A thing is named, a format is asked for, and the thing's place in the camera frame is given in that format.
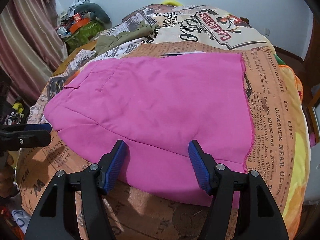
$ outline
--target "orange object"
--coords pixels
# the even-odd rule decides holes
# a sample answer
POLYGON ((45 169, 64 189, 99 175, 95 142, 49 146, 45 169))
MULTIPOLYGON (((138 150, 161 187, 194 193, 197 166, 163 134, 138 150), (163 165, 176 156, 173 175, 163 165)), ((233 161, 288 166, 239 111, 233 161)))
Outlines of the orange object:
POLYGON ((88 24, 90 22, 89 18, 84 18, 78 22, 76 22, 75 24, 73 24, 70 27, 70 31, 72 34, 74 34, 80 27, 85 26, 86 24, 88 24))
POLYGON ((81 21, 82 20, 82 18, 81 18, 81 15, 80 14, 75 14, 74 16, 73 16, 73 18, 75 19, 75 21, 76 22, 78 22, 78 21, 81 21))

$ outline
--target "blue gripper pad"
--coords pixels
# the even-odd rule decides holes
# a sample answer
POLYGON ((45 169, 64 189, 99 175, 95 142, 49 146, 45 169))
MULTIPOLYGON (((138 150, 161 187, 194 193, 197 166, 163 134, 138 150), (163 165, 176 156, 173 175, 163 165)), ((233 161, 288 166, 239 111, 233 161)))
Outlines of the blue gripper pad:
POLYGON ((199 186, 208 194, 211 190, 210 175, 200 156, 201 153, 199 153, 195 146, 195 143, 197 143, 197 141, 191 141, 189 143, 189 158, 191 160, 193 170, 195 171, 199 186))
POLYGON ((116 150, 116 152, 113 153, 111 151, 111 153, 109 153, 114 154, 114 157, 111 161, 111 164, 109 165, 109 168, 105 173, 105 184, 103 186, 105 193, 108 193, 110 190, 114 188, 127 153, 127 145, 124 141, 121 140, 121 143, 117 149, 115 149, 115 147, 114 149, 112 149, 112 151, 116 150))

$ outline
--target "olive green cloth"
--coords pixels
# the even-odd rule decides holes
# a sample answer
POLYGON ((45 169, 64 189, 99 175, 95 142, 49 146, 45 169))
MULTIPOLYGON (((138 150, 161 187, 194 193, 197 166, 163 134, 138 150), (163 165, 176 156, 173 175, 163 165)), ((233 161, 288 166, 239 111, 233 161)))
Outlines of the olive green cloth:
POLYGON ((107 52, 110 49, 113 49, 121 44, 124 44, 128 41, 133 41, 148 35, 151 35, 158 24, 149 25, 145 21, 141 21, 138 28, 133 32, 121 32, 118 36, 105 36, 100 35, 96 45, 96 57, 107 52))

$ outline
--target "pink garment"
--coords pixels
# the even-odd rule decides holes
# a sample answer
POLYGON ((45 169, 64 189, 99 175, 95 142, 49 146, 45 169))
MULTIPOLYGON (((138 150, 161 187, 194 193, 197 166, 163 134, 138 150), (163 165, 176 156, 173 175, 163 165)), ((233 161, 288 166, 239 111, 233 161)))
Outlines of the pink garment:
POLYGON ((244 71, 241 55, 233 53, 94 61, 49 101, 44 116, 93 163, 124 140, 129 156, 121 181, 209 206, 212 197, 199 188, 188 143, 196 139, 217 163, 246 171, 253 130, 244 71))

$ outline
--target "bedsheet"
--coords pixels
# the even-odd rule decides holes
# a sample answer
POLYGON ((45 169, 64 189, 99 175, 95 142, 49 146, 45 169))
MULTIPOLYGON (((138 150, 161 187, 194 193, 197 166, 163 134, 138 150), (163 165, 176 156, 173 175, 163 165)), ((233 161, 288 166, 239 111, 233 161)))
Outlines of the bedsheet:
MULTIPOLYGON (((238 45, 236 49, 249 49, 238 51, 247 61, 247 76, 244 80, 247 85, 247 96, 252 97, 252 107, 257 106, 256 110, 252 109, 252 116, 256 120, 255 129, 258 140, 255 141, 256 148, 249 156, 247 166, 251 169, 260 169, 260 173, 267 182, 270 182, 268 171, 273 171, 273 179, 269 187, 283 212, 290 239, 293 239, 299 226, 310 161, 308 132, 294 73, 287 68, 278 67, 273 58, 274 48, 264 36, 239 22, 237 17, 208 6, 176 8, 151 5, 134 12, 124 19, 123 24, 104 31, 101 35, 116 35, 120 31, 134 29, 135 24, 142 18, 149 24, 157 22, 162 28, 156 30, 151 36, 127 42, 94 60, 110 57, 167 57, 188 51, 219 52, 221 50, 217 48, 230 49, 231 46, 238 45), (223 36, 223 39, 226 39, 229 37, 228 34, 231 36, 229 40, 234 39, 233 42, 223 43, 220 38, 223 36), (266 105, 264 97, 261 98, 260 94, 266 92, 268 95, 267 86, 263 88, 261 84, 252 82, 253 80, 264 81, 263 85, 268 82, 277 84, 279 90, 269 92, 275 93, 274 96, 282 100, 278 102, 281 107, 270 108, 270 105, 266 105), (273 110, 275 114, 273 128, 276 130, 272 130, 274 135, 279 136, 279 124, 283 129, 281 132, 286 131, 287 133, 286 144, 284 146, 277 144, 277 155, 272 156, 269 152, 264 158, 263 154, 257 154, 257 150, 261 150, 259 147, 261 147, 261 138, 265 134, 264 125, 267 128, 270 127, 267 117, 268 107, 269 113, 270 110, 273 110), (277 122, 277 114, 281 115, 280 122, 277 122), (260 126, 262 117, 266 119, 260 126), (282 147, 285 158, 284 155, 280 155, 282 147)), ((81 71, 83 67, 78 66, 75 62, 81 62, 84 58, 90 57, 90 51, 83 50, 80 54, 81 56, 73 62, 76 71, 81 71)), ((70 75, 73 67, 67 69, 62 76, 70 75)), ((42 111, 48 100, 47 92, 48 88, 45 88, 37 104, 31 109, 30 123, 46 122, 42 111)), ((23 207, 27 212, 32 213, 45 186, 57 170, 64 169, 68 173, 76 172, 89 164, 71 151, 60 140, 56 132, 52 132, 52 143, 49 147, 23 150, 19 158, 17 174, 17 182, 23 196, 23 207)), ((76 199, 79 202, 80 196, 76 195, 76 199)), ((199 234, 207 213, 205 207, 170 202, 121 182, 118 182, 115 189, 107 196, 105 205, 117 239, 194 239, 199 234)), ((81 236, 85 239, 80 204, 77 205, 77 209, 81 236)), ((230 218, 228 239, 233 235, 236 215, 237 210, 234 209, 230 218)))

